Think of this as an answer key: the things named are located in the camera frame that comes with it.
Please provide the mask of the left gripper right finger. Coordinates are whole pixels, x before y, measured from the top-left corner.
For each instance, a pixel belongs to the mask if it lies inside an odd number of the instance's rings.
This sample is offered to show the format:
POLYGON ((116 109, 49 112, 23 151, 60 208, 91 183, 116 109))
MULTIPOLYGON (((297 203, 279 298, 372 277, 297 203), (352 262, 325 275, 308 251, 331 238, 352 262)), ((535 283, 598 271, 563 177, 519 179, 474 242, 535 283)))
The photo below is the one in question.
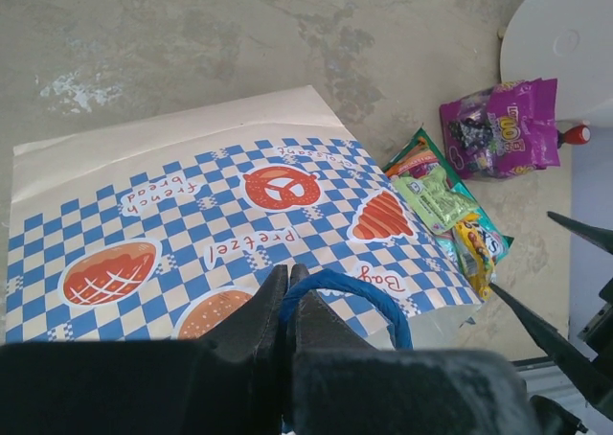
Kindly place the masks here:
POLYGON ((397 302, 367 282, 293 266, 289 427, 297 434, 536 434, 525 386, 501 356, 415 351, 397 302), (393 349, 357 335, 318 289, 354 294, 390 322, 393 349))

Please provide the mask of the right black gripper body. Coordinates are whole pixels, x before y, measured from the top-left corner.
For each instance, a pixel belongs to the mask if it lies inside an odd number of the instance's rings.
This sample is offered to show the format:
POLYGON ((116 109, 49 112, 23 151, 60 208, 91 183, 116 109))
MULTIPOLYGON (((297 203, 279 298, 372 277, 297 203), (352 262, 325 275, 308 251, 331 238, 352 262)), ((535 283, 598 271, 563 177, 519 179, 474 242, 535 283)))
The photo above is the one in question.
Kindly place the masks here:
POLYGON ((598 356, 612 357, 612 289, 610 280, 600 291, 603 307, 595 314, 579 334, 579 338, 598 356))

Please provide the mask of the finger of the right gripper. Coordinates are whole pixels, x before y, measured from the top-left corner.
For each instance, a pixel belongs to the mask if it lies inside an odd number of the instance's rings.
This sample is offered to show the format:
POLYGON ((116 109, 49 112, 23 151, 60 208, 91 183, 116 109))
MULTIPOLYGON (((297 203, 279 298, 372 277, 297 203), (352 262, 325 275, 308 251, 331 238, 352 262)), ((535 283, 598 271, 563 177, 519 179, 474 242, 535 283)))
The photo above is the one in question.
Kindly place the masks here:
POLYGON ((571 380, 587 402, 612 420, 612 357, 590 360, 552 325, 496 284, 490 285, 514 312, 534 343, 571 380))
POLYGON ((555 212, 548 212, 547 216, 569 232, 592 243, 608 254, 613 254, 612 230, 591 226, 555 212))

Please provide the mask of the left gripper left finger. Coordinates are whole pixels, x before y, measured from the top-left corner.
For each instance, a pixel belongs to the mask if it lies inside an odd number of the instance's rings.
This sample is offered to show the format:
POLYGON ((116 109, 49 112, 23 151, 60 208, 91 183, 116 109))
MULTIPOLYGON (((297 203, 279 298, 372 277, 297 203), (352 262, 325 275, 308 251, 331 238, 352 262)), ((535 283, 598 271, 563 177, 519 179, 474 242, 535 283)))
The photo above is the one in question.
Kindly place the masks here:
POLYGON ((197 339, 1 349, 5 434, 277 434, 287 269, 197 339))

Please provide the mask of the yellow M&M's packet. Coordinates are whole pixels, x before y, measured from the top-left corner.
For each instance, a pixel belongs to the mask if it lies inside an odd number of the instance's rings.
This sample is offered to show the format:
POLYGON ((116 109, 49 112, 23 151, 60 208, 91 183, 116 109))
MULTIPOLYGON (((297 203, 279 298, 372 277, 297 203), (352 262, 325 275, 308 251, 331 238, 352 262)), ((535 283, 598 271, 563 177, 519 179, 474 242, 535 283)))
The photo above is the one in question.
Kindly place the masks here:
POLYGON ((451 229, 460 267, 479 298, 486 301, 495 280, 494 259, 479 231, 475 214, 469 214, 451 229))

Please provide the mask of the purple snack bag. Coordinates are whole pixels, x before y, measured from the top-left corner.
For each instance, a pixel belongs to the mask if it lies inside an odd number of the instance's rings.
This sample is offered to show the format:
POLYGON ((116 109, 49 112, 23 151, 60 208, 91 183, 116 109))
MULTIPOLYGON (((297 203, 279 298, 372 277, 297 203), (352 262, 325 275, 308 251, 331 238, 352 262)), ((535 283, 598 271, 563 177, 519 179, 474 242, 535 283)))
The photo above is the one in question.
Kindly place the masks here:
POLYGON ((556 79, 516 80, 442 104, 447 162, 462 179, 558 167, 556 93, 556 79))

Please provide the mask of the dark green snack bag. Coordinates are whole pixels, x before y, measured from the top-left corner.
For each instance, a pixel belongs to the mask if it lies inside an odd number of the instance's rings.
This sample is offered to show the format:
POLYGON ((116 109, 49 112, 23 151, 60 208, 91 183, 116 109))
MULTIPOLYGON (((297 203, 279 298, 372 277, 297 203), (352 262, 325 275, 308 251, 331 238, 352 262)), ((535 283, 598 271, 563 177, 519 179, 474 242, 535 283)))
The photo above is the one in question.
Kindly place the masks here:
POLYGON ((416 132, 383 171, 452 259, 456 258, 456 244, 451 229, 462 219, 476 224, 495 262, 508 255, 513 238, 499 232, 424 129, 416 132))

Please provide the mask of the blue checkered paper bag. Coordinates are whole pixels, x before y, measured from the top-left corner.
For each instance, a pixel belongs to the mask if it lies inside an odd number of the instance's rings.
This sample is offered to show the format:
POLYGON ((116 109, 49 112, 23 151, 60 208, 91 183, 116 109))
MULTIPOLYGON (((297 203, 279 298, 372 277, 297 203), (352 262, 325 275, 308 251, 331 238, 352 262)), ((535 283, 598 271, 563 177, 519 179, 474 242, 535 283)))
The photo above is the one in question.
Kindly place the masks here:
POLYGON ((420 348, 481 305, 311 87, 13 152, 10 342, 195 337, 297 263, 390 296, 420 348))

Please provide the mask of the green snack pack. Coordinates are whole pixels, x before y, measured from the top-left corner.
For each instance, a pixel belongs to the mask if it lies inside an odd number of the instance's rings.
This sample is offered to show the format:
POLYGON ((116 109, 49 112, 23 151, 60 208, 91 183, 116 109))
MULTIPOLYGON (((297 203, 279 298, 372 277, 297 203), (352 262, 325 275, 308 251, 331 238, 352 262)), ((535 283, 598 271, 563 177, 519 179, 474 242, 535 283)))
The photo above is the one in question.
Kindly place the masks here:
POLYGON ((441 166, 421 178, 398 176, 392 184, 435 235, 449 231, 479 208, 474 199, 449 189, 446 171, 441 166))

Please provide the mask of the colourful candy bag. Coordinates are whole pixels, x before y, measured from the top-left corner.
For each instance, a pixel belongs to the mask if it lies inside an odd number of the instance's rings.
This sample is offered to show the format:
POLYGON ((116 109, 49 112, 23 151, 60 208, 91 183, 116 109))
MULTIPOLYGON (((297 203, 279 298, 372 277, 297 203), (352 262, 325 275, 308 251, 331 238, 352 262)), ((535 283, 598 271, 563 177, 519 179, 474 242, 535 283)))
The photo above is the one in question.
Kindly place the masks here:
POLYGON ((430 148, 427 140, 418 136, 390 161, 384 172, 391 179, 401 176, 419 179, 439 165, 439 157, 430 148))

